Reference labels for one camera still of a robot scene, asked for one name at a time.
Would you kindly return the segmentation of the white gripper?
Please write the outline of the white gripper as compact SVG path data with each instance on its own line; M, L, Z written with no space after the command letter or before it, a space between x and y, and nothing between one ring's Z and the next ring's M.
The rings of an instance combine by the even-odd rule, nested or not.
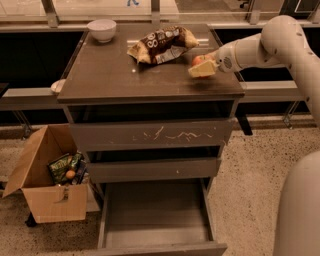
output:
M238 72L241 70L236 59L236 42L230 42L221 46L217 51L212 51L205 54L206 59L200 62L195 62L188 69L189 75L192 78L209 77L216 73L217 69L224 73Z

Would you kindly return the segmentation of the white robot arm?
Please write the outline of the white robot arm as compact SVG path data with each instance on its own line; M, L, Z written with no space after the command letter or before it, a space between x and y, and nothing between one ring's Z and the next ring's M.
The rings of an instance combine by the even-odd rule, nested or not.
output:
M320 127L320 59L301 25L281 15L256 35L232 41L193 59L189 75L284 65ZM304 156L289 171L278 207L273 256L320 256L320 152Z

